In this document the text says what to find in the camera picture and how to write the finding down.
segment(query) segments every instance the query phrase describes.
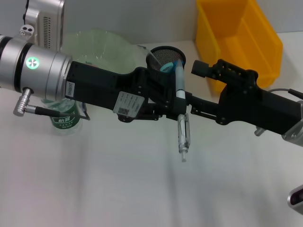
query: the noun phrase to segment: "green indicator light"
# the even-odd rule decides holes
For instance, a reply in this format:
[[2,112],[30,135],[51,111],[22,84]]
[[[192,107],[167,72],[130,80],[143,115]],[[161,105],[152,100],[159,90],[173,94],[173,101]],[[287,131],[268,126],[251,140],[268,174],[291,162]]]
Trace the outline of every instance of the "green indicator light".
[[40,62],[38,58],[31,57],[27,59],[27,67],[31,70],[35,70],[36,68],[38,68],[39,64]]

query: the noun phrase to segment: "camera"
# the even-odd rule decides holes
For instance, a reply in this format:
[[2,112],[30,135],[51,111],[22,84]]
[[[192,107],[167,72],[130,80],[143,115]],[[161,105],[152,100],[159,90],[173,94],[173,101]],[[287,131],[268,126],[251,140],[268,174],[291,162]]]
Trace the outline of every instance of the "camera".
[[303,185],[289,193],[287,202],[291,209],[303,215]]

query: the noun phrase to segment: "white pen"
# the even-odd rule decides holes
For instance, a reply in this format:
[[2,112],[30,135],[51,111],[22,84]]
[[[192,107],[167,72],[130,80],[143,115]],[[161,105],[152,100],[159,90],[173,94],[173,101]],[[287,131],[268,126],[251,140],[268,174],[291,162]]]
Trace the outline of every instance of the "white pen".
[[[185,77],[182,61],[179,59],[176,67],[176,97],[185,99]],[[186,162],[186,154],[190,145],[188,114],[178,116],[179,153],[182,162]]]

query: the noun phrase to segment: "white sticker label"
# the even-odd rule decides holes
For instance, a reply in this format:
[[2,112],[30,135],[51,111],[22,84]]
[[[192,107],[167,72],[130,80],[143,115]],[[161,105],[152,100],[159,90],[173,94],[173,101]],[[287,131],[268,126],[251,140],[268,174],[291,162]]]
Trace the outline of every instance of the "white sticker label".
[[113,112],[135,118],[144,102],[144,97],[120,91]]
[[75,83],[66,82],[65,96],[74,97]]

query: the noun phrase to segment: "vent grille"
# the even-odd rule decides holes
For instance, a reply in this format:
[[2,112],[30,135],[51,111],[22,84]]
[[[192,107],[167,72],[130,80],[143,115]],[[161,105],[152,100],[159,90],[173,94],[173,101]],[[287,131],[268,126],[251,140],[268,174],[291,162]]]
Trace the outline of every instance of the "vent grille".
[[44,47],[51,48],[51,18],[43,17]]

